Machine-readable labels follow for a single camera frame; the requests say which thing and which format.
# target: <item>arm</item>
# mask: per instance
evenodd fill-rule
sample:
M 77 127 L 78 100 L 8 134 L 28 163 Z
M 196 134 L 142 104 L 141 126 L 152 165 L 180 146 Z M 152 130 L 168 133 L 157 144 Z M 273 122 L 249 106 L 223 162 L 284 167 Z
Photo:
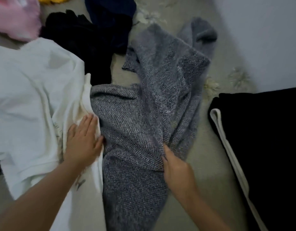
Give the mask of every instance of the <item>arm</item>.
M 47 231 L 68 191 L 85 167 L 100 155 L 103 137 L 95 140 L 98 119 L 85 116 L 68 132 L 65 160 L 0 215 L 0 231 Z
M 201 231 L 230 231 L 219 215 L 200 197 L 192 167 L 164 145 L 164 179 L 174 197 Z

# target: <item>white wall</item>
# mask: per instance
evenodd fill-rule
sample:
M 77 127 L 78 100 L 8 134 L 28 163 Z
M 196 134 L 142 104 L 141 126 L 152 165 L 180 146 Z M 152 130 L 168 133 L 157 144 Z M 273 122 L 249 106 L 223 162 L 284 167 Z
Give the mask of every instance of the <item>white wall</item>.
M 296 0 L 214 0 L 258 91 L 296 87 Z

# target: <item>white t-shirt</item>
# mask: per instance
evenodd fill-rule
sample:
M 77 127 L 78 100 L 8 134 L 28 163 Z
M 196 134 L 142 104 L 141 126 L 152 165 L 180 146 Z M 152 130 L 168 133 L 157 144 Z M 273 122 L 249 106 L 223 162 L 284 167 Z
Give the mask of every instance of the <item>white t-shirt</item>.
M 84 62 L 51 40 L 0 46 L 0 165 L 14 199 L 58 166 L 69 127 L 93 113 L 90 88 Z M 102 154 L 68 192 L 52 231 L 106 230 Z

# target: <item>knit sweater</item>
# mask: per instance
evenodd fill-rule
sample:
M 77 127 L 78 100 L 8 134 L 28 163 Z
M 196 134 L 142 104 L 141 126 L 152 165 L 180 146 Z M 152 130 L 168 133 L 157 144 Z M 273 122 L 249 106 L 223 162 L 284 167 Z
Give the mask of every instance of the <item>knit sweater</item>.
M 131 42 L 123 66 L 136 72 L 140 83 L 91 89 L 91 106 L 107 140 L 107 230 L 152 229 L 167 198 L 163 143 L 184 160 L 197 132 L 217 34 L 206 21 L 194 18 L 178 36 L 152 24 Z

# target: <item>knit fabric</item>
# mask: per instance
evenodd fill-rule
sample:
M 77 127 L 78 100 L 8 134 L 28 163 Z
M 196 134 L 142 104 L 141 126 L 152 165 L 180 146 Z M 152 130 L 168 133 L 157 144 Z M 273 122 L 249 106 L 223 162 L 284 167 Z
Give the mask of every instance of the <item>knit fabric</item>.
M 151 25 L 131 42 L 123 66 L 138 74 L 140 84 L 91 89 L 91 106 L 107 140 L 107 230 L 152 229 L 167 197 L 163 142 L 185 159 L 197 132 L 202 87 L 217 35 L 206 21 L 194 18 L 179 36 Z

